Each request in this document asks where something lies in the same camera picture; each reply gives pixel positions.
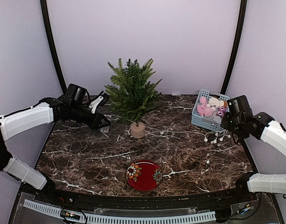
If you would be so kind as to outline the small green christmas tree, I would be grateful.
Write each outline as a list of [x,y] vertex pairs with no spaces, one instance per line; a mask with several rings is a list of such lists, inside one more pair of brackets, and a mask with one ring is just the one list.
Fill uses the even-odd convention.
[[153,83],[149,79],[155,74],[152,68],[153,59],[140,65],[136,59],[128,59],[123,64],[121,58],[118,65],[107,63],[113,71],[110,78],[111,84],[105,86],[106,93],[111,100],[111,110],[116,112],[122,121],[130,123],[130,135],[140,139],[146,133],[146,126],[141,118],[156,106],[160,92],[157,86],[161,82]]

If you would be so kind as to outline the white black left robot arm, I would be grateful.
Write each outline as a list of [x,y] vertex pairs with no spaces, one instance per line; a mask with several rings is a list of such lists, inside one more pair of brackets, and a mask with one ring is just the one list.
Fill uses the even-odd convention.
[[108,94],[102,91],[87,103],[83,102],[85,96],[89,96],[86,88],[70,84],[66,92],[58,98],[43,98],[34,106],[0,115],[0,172],[6,172],[34,189],[41,190],[41,196],[48,203],[56,203],[59,200],[59,192],[52,188],[54,183],[10,153],[5,143],[35,127],[60,120],[75,121],[91,130],[109,126],[110,121],[97,112],[97,108],[109,100]]

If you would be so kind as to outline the white ball string lights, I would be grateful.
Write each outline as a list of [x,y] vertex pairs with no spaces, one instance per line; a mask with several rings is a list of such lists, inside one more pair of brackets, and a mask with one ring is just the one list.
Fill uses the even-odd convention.
[[[208,142],[208,136],[210,134],[215,134],[215,137],[213,138],[213,140],[211,141],[211,144],[216,144],[217,143],[217,139],[219,139],[218,141],[223,141],[224,138],[231,138],[230,134],[227,134],[227,131],[213,131],[213,132],[208,132],[208,133],[201,133],[198,131],[173,131],[173,130],[160,130],[160,129],[156,129],[156,128],[152,128],[152,127],[145,127],[147,130],[145,130],[145,135],[151,135],[153,137],[160,137],[160,138],[165,138],[167,140],[169,140],[170,138],[175,138],[178,140],[181,140],[180,137],[175,136],[175,134],[197,134],[202,136],[202,139],[204,142]],[[108,127],[103,127],[101,128],[100,132],[103,133],[108,139],[109,139],[109,126]],[[127,135],[131,136],[131,132],[130,132],[130,128],[129,130],[124,130],[124,132],[127,132]],[[106,159],[106,158],[115,158],[118,156],[122,156],[123,158],[126,158],[125,155],[131,154],[131,153],[135,153],[138,152],[139,150],[133,150],[133,151],[129,151],[129,152],[125,152],[125,153],[119,153],[119,154],[115,154],[115,155],[111,155],[111,156],[104,156],[99,158],[101,159]]]

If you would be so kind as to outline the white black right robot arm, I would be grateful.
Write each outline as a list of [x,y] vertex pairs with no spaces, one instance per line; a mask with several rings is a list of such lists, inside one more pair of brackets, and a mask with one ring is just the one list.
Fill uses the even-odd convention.
[[[271,115],[260,112],[253,115],[245,95],[227,101],[221,127],[235,134],[239,140],[253,136],[274,147],[286,157],[286,128]],[[261,174],[249,172],[236,181],[231,198],[242,202],[250,193],[264,192],[286,195],[286,174]]]

